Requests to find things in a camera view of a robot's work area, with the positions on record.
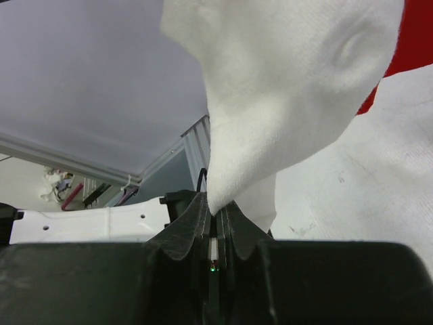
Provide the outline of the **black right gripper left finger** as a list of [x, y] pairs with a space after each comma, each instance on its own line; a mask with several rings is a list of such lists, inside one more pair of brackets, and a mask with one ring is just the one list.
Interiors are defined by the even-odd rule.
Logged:
[[1, 250], [2, 324], [203, 324], [199, 193], [147, 242], [14, 244]]

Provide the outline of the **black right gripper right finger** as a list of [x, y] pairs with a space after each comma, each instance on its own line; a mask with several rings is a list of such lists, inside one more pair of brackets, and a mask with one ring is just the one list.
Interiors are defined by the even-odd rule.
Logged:
[[217, 217], [229, 324], [432, 323], [432, 279], [404, 244], [275, 240], [236, 204]]

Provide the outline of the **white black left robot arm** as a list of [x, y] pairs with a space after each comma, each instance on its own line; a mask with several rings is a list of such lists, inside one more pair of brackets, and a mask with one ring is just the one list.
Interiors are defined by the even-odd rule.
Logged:
[[146, 242], [180, 217], [196, 192], [72, 212], [20, 210], [1, 204], [1, 246], [19, 243]]

